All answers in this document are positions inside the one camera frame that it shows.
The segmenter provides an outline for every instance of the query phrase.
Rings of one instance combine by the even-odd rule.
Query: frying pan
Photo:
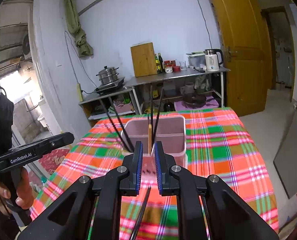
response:
[[[206,99],[205,95],[198,95],[195,93],[183,95],[183,102],[189,108],[203,107],[207,102],[212,100],[214,100],[214,98]]]

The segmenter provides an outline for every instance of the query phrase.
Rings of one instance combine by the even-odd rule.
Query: window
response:
[[[0,79],[1,87],[5,89],[7,98],[16,104],[33,90],[31,82],[25,83],[18,71]]]

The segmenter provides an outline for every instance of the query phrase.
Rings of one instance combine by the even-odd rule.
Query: pink plastic container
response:
[[[134,111],[132,102],[125,104],[125,105],[121,104],[121,105],[115,106],[115,109],[116,109],[117,113],[119,113],[119,114],[129,112],[129,111]]]
[[[141,141],[143,144],[142,179],[156,180],[154,146],[152,151],[148,153],[147,118],[134,118],[129,120],[125,125],[125,130],[133,145],[135,145],[136,141]],[[121,136],[123,140],[126,141],[123,132]],[[177,165],[187,168],[186,129],[185,118],[183,116],[160,116],[156,131],[156,141],[162,142],[164,153],[174,156]]]

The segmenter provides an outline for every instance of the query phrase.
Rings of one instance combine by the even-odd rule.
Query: black chopstick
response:
[[[135,222],[135,226],[133,228],[132,233],[130,234],[130,240],[134,240],[136,238],[136,236],[137,236],[139,227],[140,227],[142,219],[143,219],[144,211],[145,211],[145,208],[146,208],[146,204],[147,204],[150,192],[151,192],[151,187],[148,187],[147,190],[146,190],[146,194],[145,194],[145,198],[144,198],[142,207],[141,207],[141,209],[139,211],[137,220]]]
[[[116,114],[117,120],[118,120],[118,122],[120,123],[120,125],[121,125],[121,127],[122,127],[123,133],[125,134],[126,141],[127,141],[127,143],[129,144],[130,149],[132,150],[131,152],[134,152],[134,146],[133,146],[133,144],[132,144],[132,142],[131,142],[131,140],[130,140],[130,138],[129,138],[129,136],[128,136],[128,134],[127,134],[125,128],[124,128],[124,125],[123,125],[123,123],[122,123],[122,121],[121,121],[121,119],[120,119],[120,116],[118,115],[118,113],[117,113],[117,111],[116,111],[116,108],[115,108],[115,106],[114,106],[114,103],[113,103],[113,101],[112,101],[112,98],[111,98],[111,97],[108,97],[108,99],[109,99],[109,101],[110,101],[110,103],[111,103],[111,105],[112,105],[112,107],[113,107],[113,109],[114,109],[114,112],[115,112],[115,114]]]
[[[103,109],[104,109],[104,111],[105,111],[107,117],[109,118],[111,124],[113,125],[115,132],[117,132],[118,137],[119,137],[120,140],[122,141],[122,143],[123,143],[123,145],[124,145],[124,148],[125,148],[128,152],[131,152],[130,149],[128,148],[128,146],[126,145],[126,143],[124,142],[122,136],[121,136],[120,133],[118,132],[118,130],[117,130],[117,128],[116,128],[116,126],[115,126],[113,120],[111,119],[110,115],[108,114],[108,110],[106,109],[106,107],[105,107],[103,101],[102,101],[101,99],[100,99],[99,101],[100,101],[100,103],[101,103],[101,105],[102,105],[102,107],[103,107]]]
[[[152,86],[152,84],[151,84],[151,125],[153,128],[153,86]]]
[[[157,132],[158,120],[160,118],[160,111],[161,111],[161,105],[162,105],[162,100],[163,100],[163,94],[164,94],[164,89],[162,87],[162,89],[161,89],[161,96],[160,96],[160,103],[159,103],[158,109],[157,109],[157,116],[156,116],[156,121],[155,121],[155,126],[154,126],[154,132],[153,132],[153,138],[152,138],[152,147],[154,145],[154,141],[155,141],[155,137],[156,137],[156,132]]]

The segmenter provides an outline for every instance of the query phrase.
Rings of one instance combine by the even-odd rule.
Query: plaid tablecloth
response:
[[[253,140],[230,108],[181,111],[186,120],[188,169],[195,175],[217,174],[246,201],[274,230],[278,229],[276,199],[264,161]],[[132,118],[126,116],[126,124]],[[99,121],[71,150],[56,169],[31,208],[32,219],[82,175],[99,177],[122,164],[121,143],[108,119]],[[146,188],[142,181],[137,197],[123,197],[120,239],[129,239]],[[177,239],[176,197],[161,197],[156,184],[145,209],[137,239]]]

